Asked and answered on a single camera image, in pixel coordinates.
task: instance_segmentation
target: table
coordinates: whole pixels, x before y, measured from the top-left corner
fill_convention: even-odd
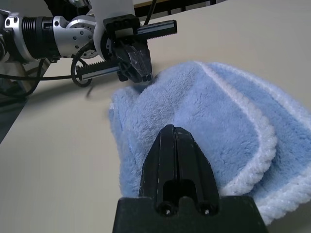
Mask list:
[[[229,0],[153,22],[168,19],[178,35],[150,40],[155,74],[187,60],[229,63],[311,110],[311,1]],[[69,67],[61,60],[46,76]],[[121,195],[107,111],[113,91],[128,84],[104,77],[87,98],[71,81],[40,83],[0,145],[0,232],[111,232]],[[310,232],[310,214],[304,205],[269,229]]]

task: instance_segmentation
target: fluffy fabric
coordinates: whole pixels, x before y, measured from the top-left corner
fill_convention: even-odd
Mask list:
[[[126,197],[138,195],[143,162],[167,124],[191,132],[212,165],[222,195],[249,192],[275,156],[269,120],[248,98],[197,63],[171,67],[147,88],[119,90],[112,100],[111,129]]]
[[[267,116],[278,138],[276,157],[248,194],[269,224],[311,198],[311,115],[274,85],[224,64],[209,64]]]
[[[254,75],[219,63],[179,64],[148,86],[117,91],[109,117],[126,197],[138,196],[149,149],[173,124],[191,132],[220,194],[253,196],[266,224],[310,199],[311,117]]]

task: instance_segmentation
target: hole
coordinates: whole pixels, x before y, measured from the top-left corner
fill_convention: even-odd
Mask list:
[[[159,206],[159,213],[165,217],[170,217],[174,214],[174,206],[170,202],[163,202]]]
[[[217,208],[209,203],[201,203],[199,206],[199,211],[202,215],[211,216],[217,213]]]

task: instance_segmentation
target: background wall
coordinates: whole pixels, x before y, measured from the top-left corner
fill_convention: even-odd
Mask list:
[[[28,17],[52,16],[44,0],[1,0],[0,9],[20,12]]]

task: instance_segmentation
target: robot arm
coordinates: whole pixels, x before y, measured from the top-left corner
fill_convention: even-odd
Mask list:
[[[78,16],[71,22],[62,16],[30,18],[0,10],[0,62],[47,58],[54,63],[62,57],[76,56],[78,61],[100,55],[105,62],[76,69],[80,80],[111,72],[117,72],[120,81],[150,80],[147,40],[177,33],[176,21],[141,26],[131,0],[91,0],[91,4],[94,17]]]

